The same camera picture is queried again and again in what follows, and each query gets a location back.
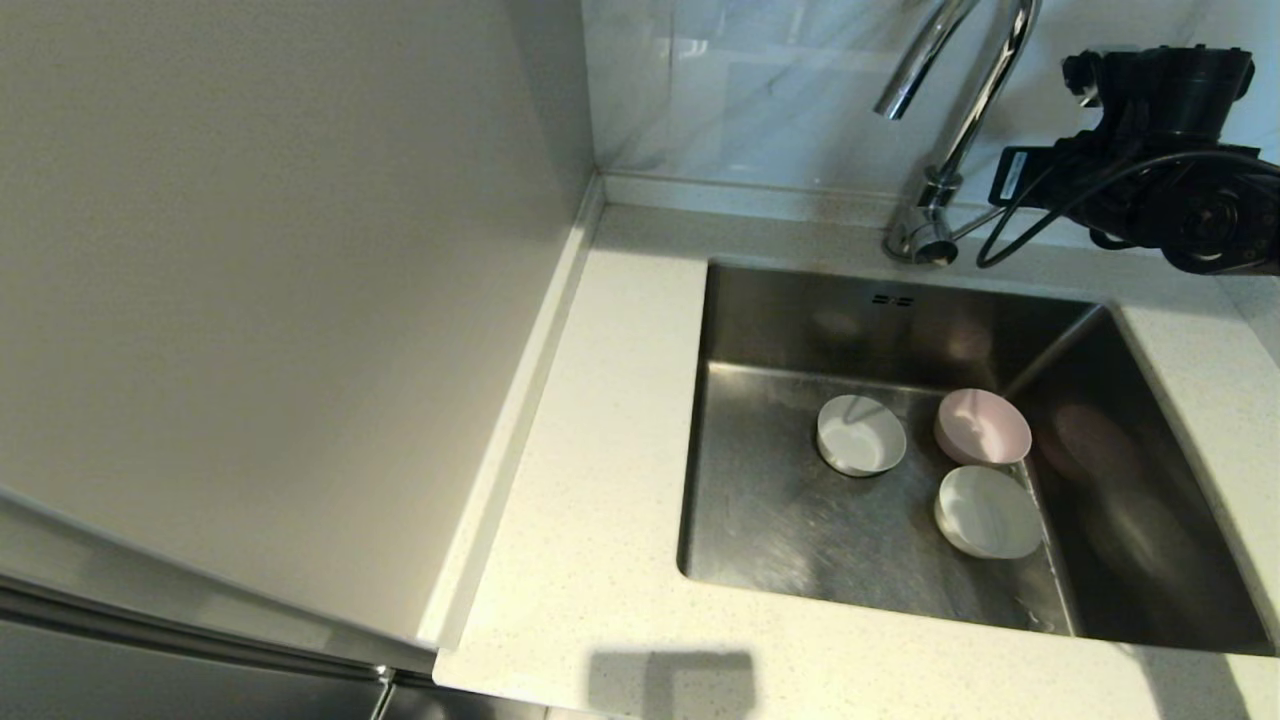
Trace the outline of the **chrome gooseneck faucet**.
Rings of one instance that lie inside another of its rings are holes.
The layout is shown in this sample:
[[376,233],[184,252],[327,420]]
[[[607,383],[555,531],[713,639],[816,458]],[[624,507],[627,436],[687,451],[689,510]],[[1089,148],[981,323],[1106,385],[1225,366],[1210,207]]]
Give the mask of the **chrome gooseneck faucet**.
[[[970,88],[946,126],[946,138],[922,169],[909,200],[899,205],[882,249],[897,263],[947,266],[957,258],[959,234],[947,210],[963,186],[963,163],[1024,55],[1044,0],[1000,0],[986,40],[987,59],[968,72]],[[874,105],[876,114],[900,120],[934,61],[979,0],[937,0],[901,55]]]

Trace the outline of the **tall cabinet unit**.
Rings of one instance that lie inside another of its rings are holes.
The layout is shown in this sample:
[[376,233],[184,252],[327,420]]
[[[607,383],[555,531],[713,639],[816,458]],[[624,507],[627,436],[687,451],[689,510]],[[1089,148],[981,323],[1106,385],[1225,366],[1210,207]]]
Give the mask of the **tall cabinet unit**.
[[0,719],[433,697],[595,191],[582,0],[0,0]]

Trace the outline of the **grey base cabinet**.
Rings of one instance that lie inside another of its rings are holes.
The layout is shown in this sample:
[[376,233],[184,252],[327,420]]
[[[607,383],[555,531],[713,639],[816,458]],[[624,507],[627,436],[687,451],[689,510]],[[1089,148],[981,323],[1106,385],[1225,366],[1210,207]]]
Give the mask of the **grey base cabinet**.
[[436,684],[425,675],[397,674],[375,720],[547,720],[549,708]]

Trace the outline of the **pink bowl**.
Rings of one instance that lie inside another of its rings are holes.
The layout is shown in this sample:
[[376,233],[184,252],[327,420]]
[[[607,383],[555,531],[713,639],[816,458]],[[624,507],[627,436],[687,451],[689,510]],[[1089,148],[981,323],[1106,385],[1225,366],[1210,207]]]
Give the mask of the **pink bowl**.
[[941,450],[961,465],[1016,464],[1033,443],[1027,419],[1012,404],[977,388],[955,389],[942,397],[933,434]]

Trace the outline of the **white bowl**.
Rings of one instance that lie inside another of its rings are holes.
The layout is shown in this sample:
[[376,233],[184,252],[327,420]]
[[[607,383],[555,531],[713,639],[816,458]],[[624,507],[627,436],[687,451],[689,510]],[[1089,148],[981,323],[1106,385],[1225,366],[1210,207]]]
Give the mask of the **white bowl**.
[[943,538],[974,559],[1024,559],[1044,542],[1030,492],[993,468],[948,471],[934,497],[933,515]]

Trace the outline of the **stainless steel sink basin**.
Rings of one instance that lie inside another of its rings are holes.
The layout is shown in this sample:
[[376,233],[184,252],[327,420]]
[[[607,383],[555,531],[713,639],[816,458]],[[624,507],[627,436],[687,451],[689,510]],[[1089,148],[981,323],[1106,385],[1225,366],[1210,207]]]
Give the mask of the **stainless steel sink basin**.
[[[974,559],[934,524],[954,462],[946,393],[1010,398],[1030,423],[1006,473],[1043,544]],[[820,407],[863,395],[908,451],[846,477]],[[694,580],[868,609],[1215,653],[1280,657],[1199,473],[1102,305],[714,264],[698,356],[678,569]]]

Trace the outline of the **pale grey bowl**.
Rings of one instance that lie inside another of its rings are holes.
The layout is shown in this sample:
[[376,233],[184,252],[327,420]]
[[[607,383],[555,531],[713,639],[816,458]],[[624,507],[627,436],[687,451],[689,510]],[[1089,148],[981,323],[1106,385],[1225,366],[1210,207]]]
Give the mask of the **pale grey bowl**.
[[837,473],[876,477],[902,461],[908,436],[883,404],[863,395],[840,395],[826,401],[817,415],[815,446]]

